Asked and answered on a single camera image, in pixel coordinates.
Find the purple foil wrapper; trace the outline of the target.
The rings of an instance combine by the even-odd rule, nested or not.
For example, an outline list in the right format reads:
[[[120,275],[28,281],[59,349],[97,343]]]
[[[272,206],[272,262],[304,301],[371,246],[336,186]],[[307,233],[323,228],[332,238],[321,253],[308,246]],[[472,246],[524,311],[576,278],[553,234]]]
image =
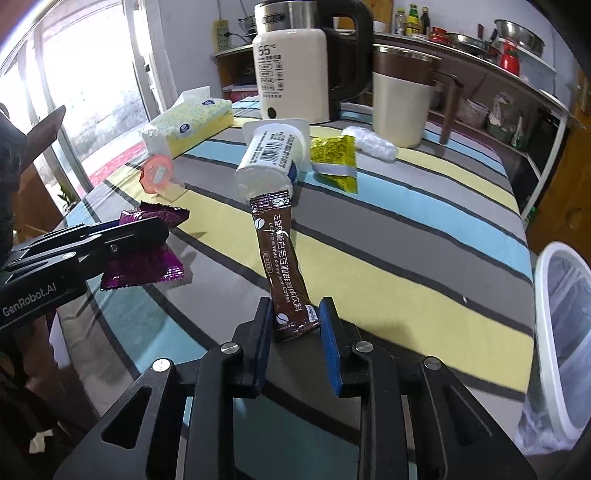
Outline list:
[[[189,218],[184,208],[158,203],[141,202],[137,208],[123,210],[119,224],[125,225],[146,218],[158,218],[169,229],[179,226]],[[100,280],[101,290],[115,290],[182,280],[184,267],[166,243],[124,254],[120,260],[108,263]]]

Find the brown coffee stick sachet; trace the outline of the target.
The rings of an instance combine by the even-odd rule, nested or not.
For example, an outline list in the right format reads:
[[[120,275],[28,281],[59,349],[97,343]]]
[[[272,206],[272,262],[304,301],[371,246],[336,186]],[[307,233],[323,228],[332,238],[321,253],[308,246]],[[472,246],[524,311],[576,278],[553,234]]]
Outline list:
[[[250,199],[249,205],[273,298],[274,340],[287,342],[315,330],[320,324],[290,239],[290,192],[259,195]]]

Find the white yogurt cup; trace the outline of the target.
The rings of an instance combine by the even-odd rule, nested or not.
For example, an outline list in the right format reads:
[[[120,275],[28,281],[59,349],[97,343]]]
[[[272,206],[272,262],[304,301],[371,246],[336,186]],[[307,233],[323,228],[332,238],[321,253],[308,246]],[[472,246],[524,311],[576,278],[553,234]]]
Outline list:
[[[311,125],[304,119],[253,120],[242,126],[246,151],[235,184],[246,200],[287,191],[311,171]]]

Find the yellow snack packet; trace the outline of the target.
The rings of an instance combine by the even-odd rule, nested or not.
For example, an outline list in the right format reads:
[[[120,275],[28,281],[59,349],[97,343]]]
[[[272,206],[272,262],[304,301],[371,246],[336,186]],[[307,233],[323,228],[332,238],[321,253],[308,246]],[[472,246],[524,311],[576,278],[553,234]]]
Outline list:
[[[355,139],[345,135],[311,139],[311,166],[348,193],[358,192]]]

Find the clear plastic wrap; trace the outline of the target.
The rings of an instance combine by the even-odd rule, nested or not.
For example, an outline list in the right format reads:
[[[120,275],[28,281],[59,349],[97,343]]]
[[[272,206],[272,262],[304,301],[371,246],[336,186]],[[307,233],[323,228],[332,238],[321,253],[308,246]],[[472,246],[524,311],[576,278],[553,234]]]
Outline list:
[[[396,145],[367,128],[349,126],[342,130],[342,136],[353,137],[356,150],[367,156],[384,162],[394,162],[398,158],[399,150]]]

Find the white trash bin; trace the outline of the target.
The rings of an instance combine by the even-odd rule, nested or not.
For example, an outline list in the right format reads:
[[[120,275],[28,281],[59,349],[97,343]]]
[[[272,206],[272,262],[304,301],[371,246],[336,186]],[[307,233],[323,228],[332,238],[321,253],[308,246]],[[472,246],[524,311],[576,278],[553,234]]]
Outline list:
[[[515,443],[527,456],[572,449],[590,421],[590,267],[548,244],[534,269],[535,345]]]

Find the metal kitchen shelf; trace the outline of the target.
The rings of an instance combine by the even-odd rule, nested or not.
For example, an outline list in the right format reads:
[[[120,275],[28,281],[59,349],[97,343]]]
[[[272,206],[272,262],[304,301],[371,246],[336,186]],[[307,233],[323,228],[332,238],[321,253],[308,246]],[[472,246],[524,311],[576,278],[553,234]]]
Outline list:
[[[491,60],[428,40],[377,33],[375,43],[430,54],[464,85],[453,130],[501,158],[521,215],[538,213],[570,133],[568,107]]]

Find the yellow white tissue pack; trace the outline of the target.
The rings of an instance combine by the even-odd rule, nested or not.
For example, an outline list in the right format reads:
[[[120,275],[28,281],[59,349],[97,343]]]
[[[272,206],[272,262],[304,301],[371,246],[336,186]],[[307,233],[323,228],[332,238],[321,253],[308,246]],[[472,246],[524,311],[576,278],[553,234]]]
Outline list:
[[[232,103],[209,96],[208,86],[184,91],[152,119],[141,137],[149,155],[176,158],[233,125]]]

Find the white power strip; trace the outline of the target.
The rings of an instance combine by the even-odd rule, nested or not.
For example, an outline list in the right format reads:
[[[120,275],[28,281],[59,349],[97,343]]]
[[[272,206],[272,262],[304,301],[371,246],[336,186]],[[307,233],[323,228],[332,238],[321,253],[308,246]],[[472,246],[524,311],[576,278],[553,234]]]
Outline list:
[[[212,41],[215,53],[228,50],[230,48],[230,32],[228,20],[215,20],[212,25]]]

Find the white electric kettle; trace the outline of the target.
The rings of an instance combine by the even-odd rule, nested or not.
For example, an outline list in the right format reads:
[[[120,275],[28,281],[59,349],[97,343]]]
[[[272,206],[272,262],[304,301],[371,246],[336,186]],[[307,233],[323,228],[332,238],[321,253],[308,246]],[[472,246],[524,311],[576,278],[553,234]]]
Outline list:
[[[339,119],[373,76],[373,17],[361,1],[263,1],[252,41],[264,120]]]

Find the cream brown lidded mug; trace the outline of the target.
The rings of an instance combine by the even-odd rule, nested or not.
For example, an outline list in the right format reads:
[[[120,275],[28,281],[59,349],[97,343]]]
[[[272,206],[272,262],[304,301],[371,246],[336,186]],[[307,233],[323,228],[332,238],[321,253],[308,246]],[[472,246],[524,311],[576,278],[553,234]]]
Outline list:
[[[439,69],[437,56],[408,48],[374,46],[373,129],[383,139],[402,148],[422,142],[435,85],[447,88],[444,121],[439,142],[450,137],[463,84],[457,76]]]

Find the red bottle on shelf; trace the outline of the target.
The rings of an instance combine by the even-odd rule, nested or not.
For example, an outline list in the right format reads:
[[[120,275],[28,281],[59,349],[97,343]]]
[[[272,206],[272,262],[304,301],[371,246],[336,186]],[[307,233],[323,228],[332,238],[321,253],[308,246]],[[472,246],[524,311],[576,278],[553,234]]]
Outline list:
[[[519,77],[520,76],[520,61],[516,45],[507,40],[504,42],[504,50],[500,59],[499,65],[505,71]]]

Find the steel mixing bowl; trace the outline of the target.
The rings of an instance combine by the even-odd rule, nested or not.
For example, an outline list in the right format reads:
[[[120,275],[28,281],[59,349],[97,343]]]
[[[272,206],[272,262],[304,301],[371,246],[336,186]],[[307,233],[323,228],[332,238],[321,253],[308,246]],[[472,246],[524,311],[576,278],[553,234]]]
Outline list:
[[[500,38],[510,40],[538,57],[543,56],[545,43],[537,34],[510,20],[496,19],[494,23]]]

